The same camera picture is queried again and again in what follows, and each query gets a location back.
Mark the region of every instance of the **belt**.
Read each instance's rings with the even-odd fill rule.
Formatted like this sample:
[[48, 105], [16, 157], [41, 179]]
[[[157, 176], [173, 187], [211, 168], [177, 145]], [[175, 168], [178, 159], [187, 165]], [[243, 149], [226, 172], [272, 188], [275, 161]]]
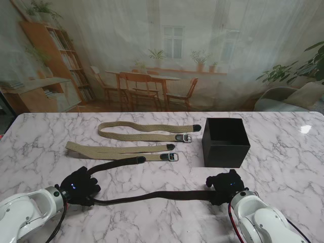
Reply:
[[121, 141], [151, 141], [151, 142], [184, 142], [191, 143], [192, 136], [190, 134], [176, 134], [176, 135], [163, 135], [163, 134], [118, 134], [103, 132], [104, 128], [112, 127], [131, 127], [141, 132], [152, 131], [166, 131], [170, 133], [187, 133], [198, 132], [201, 130], [200, 125], [190, 126], [172, 126], [172, 125], [140, 125], [129, 121], [113, 121], [110, 123], [102, 123], [98, 126], [98, 133], [105, 138], [112, 138]]
[[[158, 142], [184, 142], [191, 143], [192, 136], [190, 134], [118, 134], [104, 132], [104, 128], [112, 127], [131, 127], [141, 132], [166, 131], [170, 133], [185, 133], [198, 132], [201, 130], [200, 125], [190, 126], [172, 126], [172, 125], [140, 125], [129, 121], [113, 121], [110, 123], [101, 123], [98, 126], [98, 133], [105, 138], [112, 138], [121, 141], [158, 141]], [[174, 144], [159, 145], [159, 146], [142, 146], [142, 147], [97, 147], [83, 146], [73, 142], [67, 142], [65, 148], [74, 152], [80, 153], [92, 159], [107, 159], [117, 160], [132, 157], [145, 157], [146, 161], [178, 161], [177, 153], [162, 153], [162, 154], [144, 154], [148, 152], [161, 152], [173, 150]]]
[[[145, 158], [143, 157], [133, 157], [133, 158], [126, 158], [126, 159], [120, 159], [113, 162], [108, 162], [105, 164], [97, 165], [92, 168], [90, 168], [87, 171], [88, 175], [92, 175], [98, 171], [104, 171], [109, 170], [112, 168], [120, 167], [120, 166], [126, 166], [126, 165], [138, 165], [145, 162]], [[133, 196], [133, 197], [125, 197], [125, 198], [119, 198], [119, 199], [113, 199], [113, 200], [98, 200], [93, 197], [89, 197], [89, 199], [99, 205], [114, 205], [114, 204], [123, 204], [123, 203], [130, 203], [133, 201], [140, 201], [140, 200], [146, 200], [150, 198], [165, 198], [165, 199], [171, 199], [171, 200], [207, 200], [207, 201], [213, 201], [215, 198], [217, 198], [217, 192], [216, 191], [210, 191], [210, 190], [200, 190], [200, 191], [156, 191], [152, 193], [148, 193], [141, 196]]]
[[65, 148], [80, 153], [92, 159], [116, 160], [133, 157], [144, 157], [146, 161], [178, 161], [177, 153], [144, 154], [148, 152], [161, 152], [173, 150], [174, 144], [158, 146], [139, 146], [139, 147], [102, 147], [102, 146], [83, 146], [73, 142], [67, 142]]

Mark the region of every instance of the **belt tip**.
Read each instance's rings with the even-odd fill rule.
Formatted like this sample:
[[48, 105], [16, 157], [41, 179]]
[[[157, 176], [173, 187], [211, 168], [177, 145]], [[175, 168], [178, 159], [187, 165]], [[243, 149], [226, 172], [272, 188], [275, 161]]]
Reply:
[[193, 131], [199, 132], [201, 130], [201, 125], [193, 125]]
[[175, 147], [176, 147], [176, 146], [175, 146], [174, 144], [172, 144], [172, 143], [167, 144], [167, 149], [168, 149], [168, 150], [173, 150]]
[[146, 158], [144, 156], [136, 157], [136, 159], [138, 164], [142, 164], [146, 161]]

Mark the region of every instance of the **wooden bookshelf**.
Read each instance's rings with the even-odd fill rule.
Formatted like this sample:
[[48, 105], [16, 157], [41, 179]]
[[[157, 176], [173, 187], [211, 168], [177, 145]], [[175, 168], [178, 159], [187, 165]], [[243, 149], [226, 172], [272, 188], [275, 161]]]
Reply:
[[46, 65], [53, 75], [72, 80], [82, 104], [93, 101], [95, 94], [67, 32], [40, 23], [20, 25], [33, 45], [51, 56]]

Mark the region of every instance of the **red cable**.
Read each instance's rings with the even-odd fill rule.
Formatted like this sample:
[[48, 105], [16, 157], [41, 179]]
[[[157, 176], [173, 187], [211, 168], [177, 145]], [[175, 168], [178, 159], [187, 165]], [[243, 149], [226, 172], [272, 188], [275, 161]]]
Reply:
[[240, 241], [241, 243], [244, 243], [244, 241], [243, 241], [241, 235], [239, 234], [239, 231], [238, 231], [238, 229], [237, 229], [237, 227], [236, 227], [236, 225], [235, 225], [235, 222], [234, 222], [234, 220], [233, 220], [233, 216], [232, 216], [232, 212], [231, 212], [231, 203], [228, 204], [228, 216], [229, 216], [229, 219], [231, 220], [231, 223], [232, 223], [233, 229], [234, 229], [234, 231], [235, 231], [235, 233], [236, 233], [236, 235], [237, 235], [239, 241]]

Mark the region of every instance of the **metal belt buckle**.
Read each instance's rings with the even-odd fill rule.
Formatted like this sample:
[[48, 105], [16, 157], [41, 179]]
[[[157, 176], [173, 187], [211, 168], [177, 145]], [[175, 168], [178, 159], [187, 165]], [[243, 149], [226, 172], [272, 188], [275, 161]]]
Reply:
[[190, 134], [183, 134], [182, 140], [184, 143], [191, 143], [192, 142], [192, 136]]
[[179, 160], [179, 156], [177, 153], [168, 153], [168, 160], [169, 161], [178, 161]]

